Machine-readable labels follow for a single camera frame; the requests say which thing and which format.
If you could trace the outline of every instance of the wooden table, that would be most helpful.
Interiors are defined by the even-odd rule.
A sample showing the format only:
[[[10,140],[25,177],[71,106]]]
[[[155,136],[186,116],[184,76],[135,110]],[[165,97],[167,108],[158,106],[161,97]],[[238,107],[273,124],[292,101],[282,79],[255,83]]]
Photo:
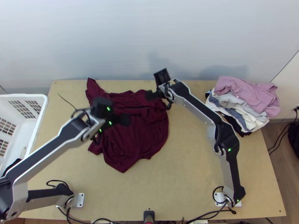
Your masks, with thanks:
[[[155,90],[154,81],[98,81],[107,92]],[[204,101],[215,81],[186,81],[194,96]],[[86,81],[54,81],[49,105],[35,149],[57,135],[75,107],[89,106]],[[223,185],[218,157],[206,138],[206,126],[183,106],[168,112],[168,140],[150,160],[142,159],[127,172],[107,165],[103,155],[87,151],[90,142],[69,149],[29,181],[29,189],[46,188],[51,179],[66,181],[74,192],[85,193],[84,206],[71,215],[81,220],[99,217],[114,221],[142,220],[143,211],[155,211],[156,220],[186,220],[218,210],[212,199],[215,187]],[[240,139],[238,167],[246,196],[237,214],[220,213],[216,219],[259,218],[286,215],[262,132]],[[65,219],[55,206],[22,213],[23,218]]]

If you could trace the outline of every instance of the pile of clothes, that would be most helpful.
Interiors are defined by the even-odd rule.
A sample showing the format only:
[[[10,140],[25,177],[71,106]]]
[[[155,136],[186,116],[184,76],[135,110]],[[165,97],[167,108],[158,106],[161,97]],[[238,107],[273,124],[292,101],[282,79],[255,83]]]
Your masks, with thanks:
[[[206,106],[220,112],[244,137],[262,128],[280,112],[279,99],[273,83],[254,84],[222,76],[215,88],[206,93]]]

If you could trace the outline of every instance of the pink shirt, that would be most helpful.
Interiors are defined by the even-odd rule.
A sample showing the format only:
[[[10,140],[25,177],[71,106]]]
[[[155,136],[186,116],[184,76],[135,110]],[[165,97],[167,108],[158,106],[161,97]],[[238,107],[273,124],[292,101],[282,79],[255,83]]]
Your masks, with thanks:
[[[273,83],[254,84],[235,77],[221,76],[217,81],[215,93],[223,95],[232,92],[247,102],[257,113],[265,111],[272,118],[280,112],[276,89],[277,86]]]

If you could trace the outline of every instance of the electrical outlet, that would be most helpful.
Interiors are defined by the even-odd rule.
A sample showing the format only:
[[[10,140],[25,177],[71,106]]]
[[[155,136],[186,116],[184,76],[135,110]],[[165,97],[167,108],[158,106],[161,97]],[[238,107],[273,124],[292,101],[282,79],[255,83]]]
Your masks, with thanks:
[[[297,106],[295,106],[291,111],[293,111],[294,109],[297,109],[297,107],[299,107],[299,104]]]

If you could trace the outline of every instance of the white wall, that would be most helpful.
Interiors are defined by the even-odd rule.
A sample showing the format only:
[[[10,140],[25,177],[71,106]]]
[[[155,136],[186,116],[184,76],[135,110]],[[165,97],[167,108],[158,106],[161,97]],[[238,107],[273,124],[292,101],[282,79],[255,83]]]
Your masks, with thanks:
[[[297,0],[2,0],[0,78],[46,93],[56,79],[270,81],[299,48]]]
[[[295,118],[293,108],[299,106],[299,53],[272,80],[278,86],[276,91],[280,100],[280,113],[275,119]]]

